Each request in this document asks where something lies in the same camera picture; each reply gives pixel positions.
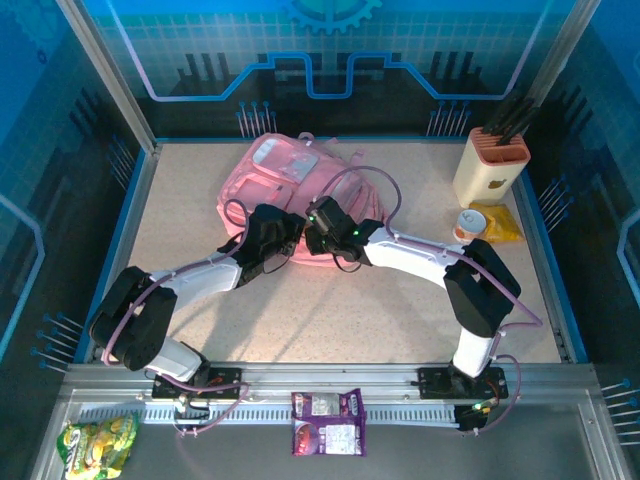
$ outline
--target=green snack bag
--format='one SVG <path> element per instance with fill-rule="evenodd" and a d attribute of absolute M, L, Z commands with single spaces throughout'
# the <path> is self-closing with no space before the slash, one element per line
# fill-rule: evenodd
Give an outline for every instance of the green snack bag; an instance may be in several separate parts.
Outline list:
<path fill-rule="evenodd" d="M 137 413 L 100 424 L 69 425 L 57 447 L 67 480 L 103 480 L 120 476 L 140 424 Z"/>

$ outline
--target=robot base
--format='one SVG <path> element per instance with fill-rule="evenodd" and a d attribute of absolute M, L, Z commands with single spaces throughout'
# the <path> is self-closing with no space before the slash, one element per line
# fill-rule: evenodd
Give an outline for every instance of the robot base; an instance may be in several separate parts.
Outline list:
<path fill-rule="evenodd" d="M 242 381 L 242 370 L 239 368 L 219 368 L 203 366 L 189 382 L 189 385 L 200 387 L 215 387 L 222 385 L 230 385 Z M 219 392 L 203 392 L 194 393 L 186 392 L 179 387 L 166 381 L 160 376 L 156 376 L 153 382 L 153 391 L 151 397 L 157 400 L 174 400 L 182 393 L 189 393 L 197 399 L 224 399 L 237 400 L 240 396 L 240 387 L 221 390 Z"/>
<path fill-rule="evenodd" d="M 494 389 L 500 399 L 509 397 L 504 371 L 499 367 L 487 367 L 473 380 L 453 372 L 452 367 L 419 368 L 414 384 L 422 400 L 489 400 L 496 396 Z"/>

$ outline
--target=cup lid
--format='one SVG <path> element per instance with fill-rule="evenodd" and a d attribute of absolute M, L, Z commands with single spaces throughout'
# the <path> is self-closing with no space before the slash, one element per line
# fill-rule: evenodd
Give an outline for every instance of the cup lid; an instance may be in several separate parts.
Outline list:
<path fill-rule="evenodd" d="M 467 209 L 458 215 L 458 225 L 469 233 L 480 234 L 487 228 L 487 219 L 479 211 Z"/>

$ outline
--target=purple snack bag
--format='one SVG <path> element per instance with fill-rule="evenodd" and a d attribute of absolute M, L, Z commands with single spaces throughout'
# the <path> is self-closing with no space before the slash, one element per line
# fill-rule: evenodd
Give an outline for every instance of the purple snack bag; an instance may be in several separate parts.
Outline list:
<path fill-rule="evenodd" d="M 291 394 L 293 454 L 365 456 L 365 412 L 360 389 L 345 394 Z"/>

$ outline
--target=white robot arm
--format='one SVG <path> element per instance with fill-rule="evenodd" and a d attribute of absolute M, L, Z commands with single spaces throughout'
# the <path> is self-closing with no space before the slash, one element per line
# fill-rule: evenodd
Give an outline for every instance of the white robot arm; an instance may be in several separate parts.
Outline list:
<path fill-rule="evenodd" d="M 303 230 L 312 254 L 342 257 L 368 266 L 388 267 L 429 280 L 446 289 L 462 326 L 451 366 L 454 373 L 475 379 L 489 363 L 489 352 L 500 323 L 513 304 L 460 261 L 469 256 L 499 279 L 515 296 L 520 287 L 486 242 L 443 245 L 387 230 L 381 222 L 360 225 L 337 202 L 323 197 L 307 210 L 311 225 L 271 205 L 259 205 L 249 217 L 247 239 L 233 255 L 220 257 L 236 245 L 234 239 L 211 256 L 189 266 L 156 288 L 131 317 L 112 349 L 112 355 L 130 370 L 148 368 L 182 382 L 198 384 L 208 362 L 200 353 L 166 337 L 173 313 L 200 298 L 240 288 L 263 271 L 277 253 L 291 255 Z M 125 269 L 94 315 L 90 335 L 105 347 L 140 293 L 172 271 L 147 274 L 137 267 Z"/>
<path fill-rule="evenodd" d="M 488 243 L 445 245 L 394 232 L 382 222 L 356 225 L 331 197 L 316 200 L 307 215 L 312 226 L 305 236 L 312 254 L 328 252 L 350 262 L 402 270 L 444 288 L 462 327 L 452 366 L 469 379 L 485 370 L 495 335 L 513 304 L 461 258 L 472 258 L 515 297 L 520 295 L 520 286 Z"/>

